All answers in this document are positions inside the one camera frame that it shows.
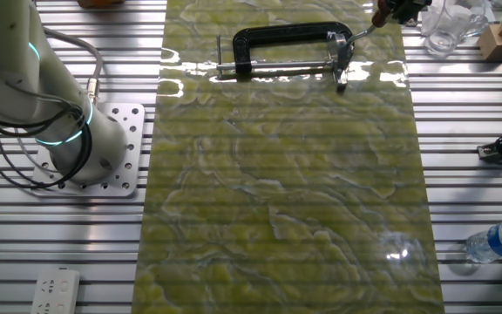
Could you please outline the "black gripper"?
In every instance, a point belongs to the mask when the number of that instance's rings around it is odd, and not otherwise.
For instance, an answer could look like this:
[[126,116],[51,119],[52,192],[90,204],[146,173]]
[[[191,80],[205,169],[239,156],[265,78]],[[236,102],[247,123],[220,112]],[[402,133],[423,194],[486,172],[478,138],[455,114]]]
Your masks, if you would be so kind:
[[393,13],[390,20],[395,24],[407,24],[416,20],[418,13],[432,5],[432,0],[381,0],[381,11]]

